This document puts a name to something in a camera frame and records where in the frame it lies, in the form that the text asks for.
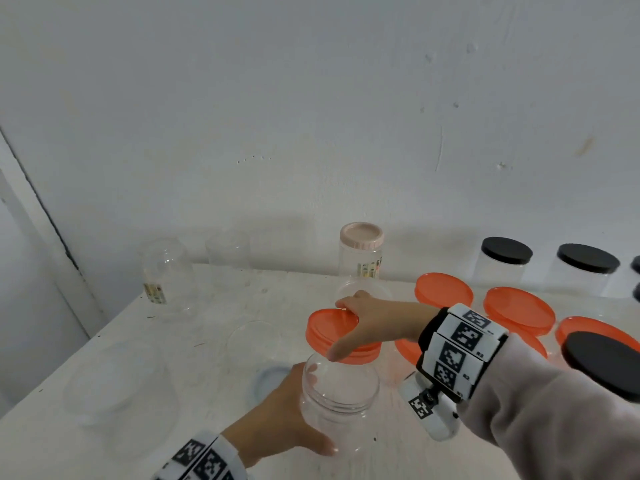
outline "left hand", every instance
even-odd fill
[[[296,446],[324,456],[337,452],[332,441],[309,426],[300,412],[304,368],[304,363],[295,364],[276,390],[222,432],[238,450],[245,468]]]

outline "right hand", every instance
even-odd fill
[[[424,328],[440,311],[421,303],[373,298],[363,290],[339,299],[335,306],[354,313],[359,322],[356,328],[327,351],[326,357],[332,362],[342,360],[358,347],[374,342],[397,339],[417,342]]]

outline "gray sleeve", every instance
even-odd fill
[[[640,479],[640,415],[578,371],[512,335],[487,368],[463,423],[499,446],[523,480]]]

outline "pink lid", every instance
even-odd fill
[[[340,242],[348,248],[373,250],[382,246],[385,233],[369,222],[352,222],[340,229]]]

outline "wall stain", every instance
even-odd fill
[[[574,156],[578,158],[585,156],[589,152],[589,150],[593,148],[593,145],[595,144],[595,142],[596,142],[596,138],[593,136],[589,136],[586,140],[584,140],[584,143],[578,149],[578,151],[574,153]]]

